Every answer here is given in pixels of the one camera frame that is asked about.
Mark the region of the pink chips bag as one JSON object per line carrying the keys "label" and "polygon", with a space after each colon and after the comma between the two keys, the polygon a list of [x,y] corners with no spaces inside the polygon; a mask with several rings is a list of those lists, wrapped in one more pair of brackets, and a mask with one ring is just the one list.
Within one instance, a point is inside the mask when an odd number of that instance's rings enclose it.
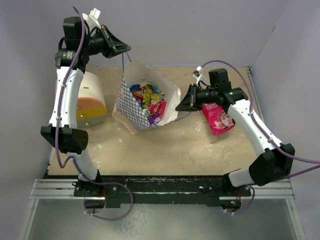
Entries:
{"label": "pink chips bag", "polygon": [[214,136],[231,130],[236,124],[235,120],[216,103],[203,104],[202,112]]}

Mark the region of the checkered paper bag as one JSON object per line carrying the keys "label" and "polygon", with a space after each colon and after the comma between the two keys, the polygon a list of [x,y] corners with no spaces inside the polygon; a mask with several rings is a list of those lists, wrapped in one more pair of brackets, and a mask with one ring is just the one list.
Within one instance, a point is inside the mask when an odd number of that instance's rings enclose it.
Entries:
{"label": "checkered paper bag", "polygon": [[176,110],[180,102],[176,84],[143,62],[129,60],[122,64],[112,117],[134,135],[181,120]]}

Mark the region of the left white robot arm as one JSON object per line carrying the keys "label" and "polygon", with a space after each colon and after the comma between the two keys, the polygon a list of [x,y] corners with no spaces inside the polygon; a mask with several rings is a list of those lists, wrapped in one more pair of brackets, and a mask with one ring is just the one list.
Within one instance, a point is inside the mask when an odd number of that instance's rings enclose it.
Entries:
{"label": "left white robot arm", "polygon": [[85,13],[65,18],[62,26],[64,37],[55,54],[54,108],[48,125],[42,126],[40,133],[55,148],[59,167],[66,166],[60,157],[66,154],[66,160],[75,164],[79,179],[88,180],[85,190],[91,196],[98,196],[103,184],[98,180],[99,171],[87,151],[89,136],[77,127],[78,94],[91,56],[102,54],[110,59],[130,51],[131,47],[99,24],[96,17]]}

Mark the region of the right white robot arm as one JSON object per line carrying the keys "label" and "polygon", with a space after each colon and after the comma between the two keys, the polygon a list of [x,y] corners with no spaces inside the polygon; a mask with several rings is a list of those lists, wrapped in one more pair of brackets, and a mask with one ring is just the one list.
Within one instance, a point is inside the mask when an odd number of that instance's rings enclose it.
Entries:
{"label": "right white robot arm", "polygon": [[264,186],[288,177],[292,169],[294,147],[290,143],[283,144],[270,132],[252,108],[246,93],[240,87],[232,87],[226,69],[210,70],[210,84],[206,84],[202,70],[198,66],[193,72],[196,83],[189,85],[187,94],[175,108],[176,111],[200,111],[205,104],[217,104],[241,127],[257,156],[248,168],[224,175],[223,192],[233,196],[241,186]]}

